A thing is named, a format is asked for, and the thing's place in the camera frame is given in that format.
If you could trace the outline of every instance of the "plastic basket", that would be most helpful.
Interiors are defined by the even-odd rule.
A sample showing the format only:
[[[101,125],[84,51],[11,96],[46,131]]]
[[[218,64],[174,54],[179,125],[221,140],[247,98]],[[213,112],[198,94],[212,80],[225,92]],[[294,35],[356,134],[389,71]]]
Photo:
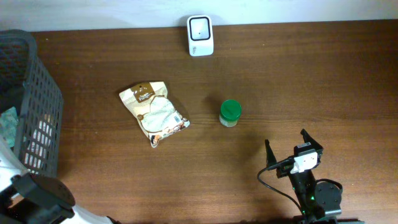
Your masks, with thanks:
[[[0,32],[0,113],[13,106],[14,154],[31,172],[55,177],[63,98],[37,57],[35,39],[22,30]]]

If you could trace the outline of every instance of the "brown wooden surface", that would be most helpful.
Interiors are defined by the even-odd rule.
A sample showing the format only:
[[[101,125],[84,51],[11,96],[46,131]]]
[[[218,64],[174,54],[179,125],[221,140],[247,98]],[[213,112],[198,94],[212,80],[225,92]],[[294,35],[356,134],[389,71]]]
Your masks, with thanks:
[[[398,21],[214,27],[192,58],[185,28],[34,33],[65,99],[58,176],[78,204],[123,223],[234,223],[299,211],[256,180],[305,128],[313,172],[344,186],[342,218],[398,222]],[[118,93],[162,80],[192,125],[153,149]],[[218,121],[236,99],[234,128]],[[288,178],[263,179],[293,195]]]

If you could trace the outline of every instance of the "beige bag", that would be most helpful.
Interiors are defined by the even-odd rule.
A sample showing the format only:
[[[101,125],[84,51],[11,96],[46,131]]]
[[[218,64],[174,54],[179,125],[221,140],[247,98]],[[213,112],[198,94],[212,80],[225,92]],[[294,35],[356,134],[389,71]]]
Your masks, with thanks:
[[[137,118],[152,147],[190,124],[167,99],[164,82],[141,83],[124,90],[119,96]]]

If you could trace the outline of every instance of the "green lid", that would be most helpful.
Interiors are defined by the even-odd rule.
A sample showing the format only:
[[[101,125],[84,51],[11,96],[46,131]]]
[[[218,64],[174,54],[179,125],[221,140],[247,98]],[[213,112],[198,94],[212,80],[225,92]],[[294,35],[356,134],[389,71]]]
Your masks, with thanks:
[[[236,100],[227,100],[221,105],[220,115],[226,121],[237,121],[241,113],[242,107]]]

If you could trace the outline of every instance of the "translucent jar with green lid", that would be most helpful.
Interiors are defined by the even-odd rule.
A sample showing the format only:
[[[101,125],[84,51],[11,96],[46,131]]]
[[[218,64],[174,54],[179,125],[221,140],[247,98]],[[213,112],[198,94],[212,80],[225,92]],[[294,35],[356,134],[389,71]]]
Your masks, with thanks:
[[[226,127],[233,127],[241,117],[242,106],[236,100],[226,100],[220,109],[220,122]]]

